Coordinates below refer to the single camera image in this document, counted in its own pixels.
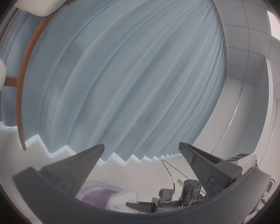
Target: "white plastic bag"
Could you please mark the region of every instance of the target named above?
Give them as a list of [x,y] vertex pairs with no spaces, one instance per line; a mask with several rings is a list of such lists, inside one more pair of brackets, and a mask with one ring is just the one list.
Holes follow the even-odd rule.
[[106,209],[125,213],[144,214],[143,212],[128,207],[126,203],[139,203],[138,193],[127,191],[114,193],[109,198]]

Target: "black cable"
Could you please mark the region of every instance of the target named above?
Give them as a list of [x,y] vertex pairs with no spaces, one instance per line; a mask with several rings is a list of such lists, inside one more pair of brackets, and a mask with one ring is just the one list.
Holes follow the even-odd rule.
[[271,188],[271,190],[269,190],[269,192],[267,193],[267,194],[265,194],[264,196],[262,196],[262,197],[265,197],[265,196],[267,196],[272,190],[273,190],[273,188],[275,187],[275,184],[276,184],[276,182],[275,182],[275,180],[274,179],[272,179],[271,178],[271,180],[274,182],[274,185],[273,185],[273,187]]
[[[168,170],[168,168],[165,166],[165,164],[164,164],[164,162],[163,161],[165,161],[166,163],[168,163],[166,160],[164,160],[164,159],[162,159],[162,163],[163,163],[163,165],[164,165],[164,167],[167,169],[167,171],[168,171],[168,173],[170,174],[170,177],[171,177],[171,179],[172,179],[172,182],[173,182],[173,191],[175,191],[175,185],[174,185],[174,181],[173,181],[173,178],[172,178],[172,175],[171,175],[171,173],[169,172],[169,170]],[[175,168],[174,166],[172,166],[170,163],[168,163],[171,167],[173,167],[175,170],[177,170],[177,171],[179,171],[177,168]]]

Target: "curtain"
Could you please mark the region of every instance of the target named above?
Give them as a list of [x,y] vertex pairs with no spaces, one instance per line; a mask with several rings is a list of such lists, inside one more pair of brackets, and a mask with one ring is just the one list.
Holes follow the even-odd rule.
[[49,152],[104,144],[103,160],[175,154],[208,121],[225,69],[210,0],[79,0],[60,9],[30,58],[25,140],[39,134]]

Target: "floor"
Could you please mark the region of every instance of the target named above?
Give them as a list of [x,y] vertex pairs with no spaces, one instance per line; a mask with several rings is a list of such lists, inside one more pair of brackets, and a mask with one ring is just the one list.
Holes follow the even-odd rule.
[[[12,176],[31,166],[40,170],[42,166],[67,158],[75,153],[65,146],[49,153],[38,135],[26,141],[27,150],[23,151],[19,142],[17,127],[6,127],[0,122],[0,183],[16,207],[33,223],[41,223],[31,212],[17,191]],[[162,157],[175,166],[190,179],[196,179],[187,161],[181,154]],[[175,182],[173,200],[181,193],[178,179],[186,178],[166,164]],[[115,185],[129,192],[138,193],[139,201],[150,202],[158,197],[161,188],[173,188],[172,179],[163,166],[161,159],[144,157],[139,160],[135,156],[125,162],[113,153],[107,161],[101,159],[93,168],[86,182],[96,180]]]

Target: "purple object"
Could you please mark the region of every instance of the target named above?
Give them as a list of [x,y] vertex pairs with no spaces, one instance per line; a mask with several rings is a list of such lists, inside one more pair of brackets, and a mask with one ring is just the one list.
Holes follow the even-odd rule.
[[110,196],[121,191],[124,190],[104,182],[88,180],[81,187],[76,195],[76,199],[89,205],[105,209]]

